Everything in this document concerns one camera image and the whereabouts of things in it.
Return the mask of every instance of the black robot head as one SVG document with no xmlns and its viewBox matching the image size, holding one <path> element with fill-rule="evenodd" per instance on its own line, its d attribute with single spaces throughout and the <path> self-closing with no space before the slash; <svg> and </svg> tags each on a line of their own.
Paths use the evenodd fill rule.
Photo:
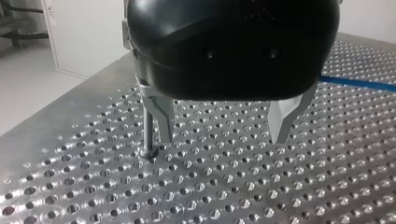
<svg viewBox="0 0 396 224">
<path fill-rule="evenodd" d="M 338 0 L 130 0 L 140 78 L 185 100 L 278 100 L 317 82 Z"/>
</svg>

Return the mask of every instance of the metal pipe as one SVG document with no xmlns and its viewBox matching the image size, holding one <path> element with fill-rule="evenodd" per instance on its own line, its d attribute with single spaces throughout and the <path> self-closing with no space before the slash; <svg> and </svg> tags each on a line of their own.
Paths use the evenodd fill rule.
<svg viewBox="0 0 396 224">
<path fill-rule="evenodd" d="M 144 135 L 143 135 L 143 141 L 144 141 L 144 147 L 140 151 L 140 156 L 143 158 L 151 158 L 152 155 L 154 154 L 155 148 L 153 148 L 152 145 L 152 135 L 153 135 L 153 118 L 152 115 L 147 111 L 146 108 L 143 110 L 143 116 L 144 116 Z"/>
<path fill-rule="evenodd" d="M 144 122 L 145 122 L 145 149 L 152 150 L 152 115 L 144 108 Z"/>
</svg>

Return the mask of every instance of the aluminum surface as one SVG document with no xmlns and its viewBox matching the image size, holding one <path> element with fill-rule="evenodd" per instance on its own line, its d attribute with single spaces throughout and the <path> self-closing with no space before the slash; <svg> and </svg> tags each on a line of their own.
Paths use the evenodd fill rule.
<svg viewBox="0 0 396 224">
<path fill-rule="evenodd" d="M 174 143 L 145 161 L 129 60 L 0 138 L 0 223 L 396 221 L 396 93 L 319 84 L 284 145 L 267 102 L 175 101 Z M 396 83 L 396 55 L 336 42 L 324 70 Z"/>
</svg>

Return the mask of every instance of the blue tape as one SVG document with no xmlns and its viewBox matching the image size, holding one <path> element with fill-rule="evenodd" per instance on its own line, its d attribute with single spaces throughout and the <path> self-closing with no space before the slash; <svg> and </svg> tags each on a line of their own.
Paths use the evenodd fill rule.
<svg viewBox="0 0 396 224">
<path fill-rule="evenodd" d="M 338 85 L 370 88 L 370 89 L 381 90 L 381 91 L 396 91 L 396 86 L 389 85 L 386 83 L 361 81 L 361 80 L 354 80 L 354 79 L 348 79 L 348 78 L 342 78 L 342 77 L 319 76 L 319 81 L 334 83 L 334 84 L 338 84 Z"/>
</svg>

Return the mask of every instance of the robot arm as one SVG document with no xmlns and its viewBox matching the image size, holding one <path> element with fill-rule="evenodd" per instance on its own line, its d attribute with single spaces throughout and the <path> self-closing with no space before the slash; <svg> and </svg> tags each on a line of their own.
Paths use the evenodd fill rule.
<svg viewBox="0 0 396 224">
<path fill-rule="evenodd" d="M 284 143 L 314 97 L 338 29 L 338 4 L 130 0 L 124 43 L 134 51 L 145 122 L 153 115 L 168 142 L 174 98 L 271 101 L 269 130 L 274 143 Z M 151 134 L 145 138 L 142 156 L 155 155 Z"/>
</svg>

